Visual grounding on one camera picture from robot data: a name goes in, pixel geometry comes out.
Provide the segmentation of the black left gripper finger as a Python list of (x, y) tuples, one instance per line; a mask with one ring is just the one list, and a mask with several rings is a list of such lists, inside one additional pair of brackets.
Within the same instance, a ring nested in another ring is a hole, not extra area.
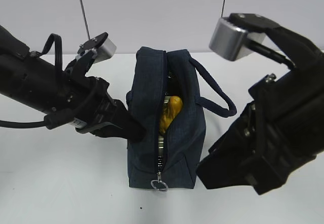
[(140, 142), (146, 129), (135, 120), (120, 100), (115, 100), (116, 107), (104, 113), (105, 126), (93, 131), (93, 134), (101, 138), (119, 137)]

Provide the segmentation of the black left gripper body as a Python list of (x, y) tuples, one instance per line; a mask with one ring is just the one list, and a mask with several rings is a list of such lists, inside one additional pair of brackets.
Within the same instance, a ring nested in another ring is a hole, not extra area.
[(109, 83), (102, 78), (78, 77), (66, 80), (64, 123), (80, 134), (97, 137), (127, 136), (127, 110), (107, 92)]

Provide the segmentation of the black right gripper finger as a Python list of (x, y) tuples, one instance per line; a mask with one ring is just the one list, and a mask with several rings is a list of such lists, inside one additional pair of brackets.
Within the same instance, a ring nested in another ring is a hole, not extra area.
[(250, 102), (199, 162), (196, 173), (206, 189), (251, 185), (241, 163), (253, 154), (255, 120), (255, 103)]

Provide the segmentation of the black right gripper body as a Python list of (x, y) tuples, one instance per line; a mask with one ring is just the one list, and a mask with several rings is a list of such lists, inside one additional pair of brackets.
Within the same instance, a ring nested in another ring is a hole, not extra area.
[(249, 93), (237, 183), (261, 195), (323, 152), (323, 56), (280, 78), (268, 74)]

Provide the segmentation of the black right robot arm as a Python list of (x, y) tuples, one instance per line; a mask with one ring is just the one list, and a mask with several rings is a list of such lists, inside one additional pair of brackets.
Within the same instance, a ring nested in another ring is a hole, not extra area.
[(294, 68), (249, 88), (253, 100), (198, 164), (208, 190), (246, 185), (262, 195), (323, 152), (323, 52), (285, 28), (269, 38)]

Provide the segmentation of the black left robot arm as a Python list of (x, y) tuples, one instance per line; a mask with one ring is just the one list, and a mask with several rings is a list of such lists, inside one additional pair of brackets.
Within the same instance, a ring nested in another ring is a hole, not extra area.
[(64, 66), (61, 36), (49, 35), (38, 52), (1, 28), (1, 94), (44, 114), (38, 122), (1, 121), (1, 126), (52, 130), (70, 124), (80, 134), (141, 141), (145, 128), (109, 95), (109, 83), (88, 75), (93, 64), (110, 59), (115, 51), (104, 32), (80, 45)]

